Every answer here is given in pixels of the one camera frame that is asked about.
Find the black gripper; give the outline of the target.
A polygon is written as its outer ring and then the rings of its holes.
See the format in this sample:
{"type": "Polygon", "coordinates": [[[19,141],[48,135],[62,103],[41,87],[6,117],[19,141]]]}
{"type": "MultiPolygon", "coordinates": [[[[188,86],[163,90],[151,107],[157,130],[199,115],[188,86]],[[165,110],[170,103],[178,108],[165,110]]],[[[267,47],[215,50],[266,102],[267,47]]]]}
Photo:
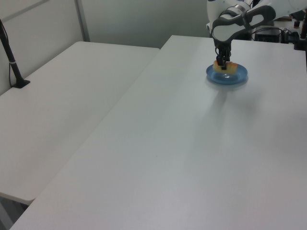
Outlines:
{"type": "Polygon", "coordinates": [[[231,57],[231,42],[221,42],[216,39],[214,39],[213,42],[215,46],[215,52],[217,54],[217,64],[222,66],[222,70],[226,70],[229,57],[231,57]]]}

